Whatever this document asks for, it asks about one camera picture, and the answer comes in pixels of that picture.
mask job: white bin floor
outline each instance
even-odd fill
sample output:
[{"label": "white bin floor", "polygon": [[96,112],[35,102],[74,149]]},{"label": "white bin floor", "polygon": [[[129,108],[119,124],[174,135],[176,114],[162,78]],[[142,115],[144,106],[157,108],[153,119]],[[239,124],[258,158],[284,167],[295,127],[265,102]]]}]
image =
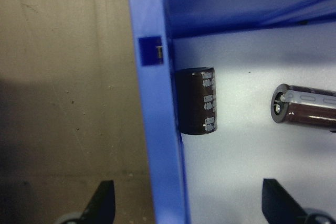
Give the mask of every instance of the white bin floor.
[{"label": "white bin floor", "polygon": [[263,178],[336,217],[336,133],[276,124],[281,83],[336,90],[336,23],[176,39],[177,69],[215,67],[218,130],[182,135],[192,224],[267,223]]}]

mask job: brown capacitor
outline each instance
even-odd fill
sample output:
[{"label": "brown capacitor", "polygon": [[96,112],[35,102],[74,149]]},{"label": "brown capacitor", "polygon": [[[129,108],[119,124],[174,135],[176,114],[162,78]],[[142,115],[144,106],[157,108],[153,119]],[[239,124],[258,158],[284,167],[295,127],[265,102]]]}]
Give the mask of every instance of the brown capacitor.
[{"label": "brown capacitor", "polygon": [[273,94],[276,123],[299,123],[336,130],[336,92],[281,84]]},{"label": "brown capacitor", "polygon": [[188,68],[175,73],[178,128],[182,133],[201,135],[214,132],[216,85],[213,68]]}]

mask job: plastic container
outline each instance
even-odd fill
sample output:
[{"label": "plastic container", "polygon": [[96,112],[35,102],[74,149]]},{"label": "plastic container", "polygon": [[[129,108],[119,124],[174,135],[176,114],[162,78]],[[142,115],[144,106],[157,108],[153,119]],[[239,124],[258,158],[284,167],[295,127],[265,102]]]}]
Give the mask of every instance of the plastic container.
[{"label": "plastic container", "polygon": [[[156,223],[266,223],[264,177],[336,214],[336,135],[275,124],[281,83],[336,90],[336,0],[130,0]],[[174,72],[215,67],[218,130],[177,129]]]}]

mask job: beige floor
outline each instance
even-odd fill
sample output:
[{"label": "beige floor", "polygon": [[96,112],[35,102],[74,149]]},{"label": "beige floor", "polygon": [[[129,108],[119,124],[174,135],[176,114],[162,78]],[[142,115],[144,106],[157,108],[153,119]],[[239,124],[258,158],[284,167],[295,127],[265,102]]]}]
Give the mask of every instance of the beige floor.
[{"label": "beige floor", "polygon": [[154,223],[128,0],[0,0],[0,223],[54,223],[114,179]]}]

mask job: capacitor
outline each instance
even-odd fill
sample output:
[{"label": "capacitor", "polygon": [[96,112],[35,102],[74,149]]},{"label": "capacitor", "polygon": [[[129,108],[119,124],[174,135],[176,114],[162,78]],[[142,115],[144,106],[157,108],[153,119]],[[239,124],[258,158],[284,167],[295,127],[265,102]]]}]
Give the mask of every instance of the capacitor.
[{"label": "capacitor", "polygon": [[214,68],[188,68],[175,73],[178,128],[202,135],[217,129]]},{"label": "capacitor", "polygon": [[336,92],[281,84],[274,91],[271,116],[276,123],[298,123],[336,130]]}]

